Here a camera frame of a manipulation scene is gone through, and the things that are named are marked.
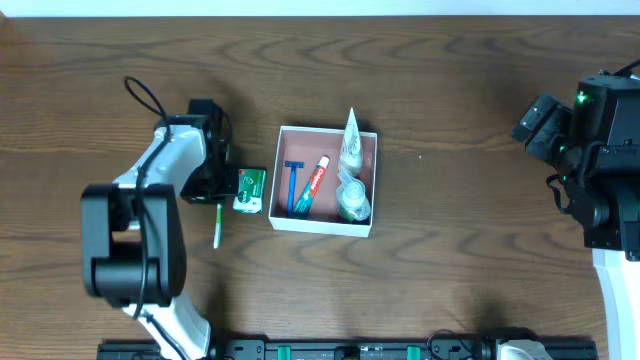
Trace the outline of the green soap packet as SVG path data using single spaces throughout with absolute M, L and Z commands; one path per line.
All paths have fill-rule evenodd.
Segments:
M 258 214 L 263 210 L 267 171 L 258 168 L 241 168 L 238 171 L 238 190 L 233 209 L 239 213 Z

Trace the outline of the green white toothbrush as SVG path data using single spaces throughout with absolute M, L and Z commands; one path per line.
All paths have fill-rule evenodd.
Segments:
M 213 248 L 218 249 L 221 242 L 222 236 L 222 209 L 223 205 L 218 203 L 216 205 L 216 221 L 215 221 L 215 232 L 213 238 Z

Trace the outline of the blue disposable razor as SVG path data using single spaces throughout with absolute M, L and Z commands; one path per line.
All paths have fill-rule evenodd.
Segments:
M 287 197 L 287 216 L 291 217 L 294 209 L 297 170 L 302 169 L 304 167 L 304 163 L 300 161 L 286 161 L 285 167 L 290 170 Z

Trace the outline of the red green toothpaste tube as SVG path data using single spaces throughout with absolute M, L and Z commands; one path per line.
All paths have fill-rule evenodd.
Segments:
M 319 160 L 313 174 L 311 175 L 308 183 L 306 184 L 301 196 L 296 202 L 292 216 L 296 219 L 306 219 L 315 198 L 315 195 L 319 189 L 320 184 L 328 170 L 330 158 L 328 156 L 322 156 Z

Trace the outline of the white leaf-print tube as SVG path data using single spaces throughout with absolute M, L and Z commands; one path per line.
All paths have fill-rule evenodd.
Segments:
M 363 149 L 354 109 L 351 108 L 341 144 L 339 169 L 357 177 L 362 170 Z

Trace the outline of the clear pump spray bottle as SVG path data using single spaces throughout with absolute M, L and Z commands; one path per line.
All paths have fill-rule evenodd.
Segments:
M 340 185 L 336 189 L 338 213 L 347 222 L 362 222 L 372 213 L 364 183 L 346 171 L 338 173 Z

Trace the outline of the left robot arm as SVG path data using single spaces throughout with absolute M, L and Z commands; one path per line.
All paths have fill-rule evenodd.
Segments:
M 230 119 L 211 99 L 160 118 L 125 173 L 81 195 L 86 291 L 139 322 L 164 359 L 206 359 L 211 325 L 184 290 L 187 255 L 178 202 L 221 205 L 238 189 Z

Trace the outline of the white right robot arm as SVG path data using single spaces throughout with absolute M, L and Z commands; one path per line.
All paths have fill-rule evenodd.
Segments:
M 629 68 L 582 78 L 573 106 L 539 95 L 512 130 L 548 164 L 557 209 L 592 253 L 613 359 L 639 356 L 639 77 Z

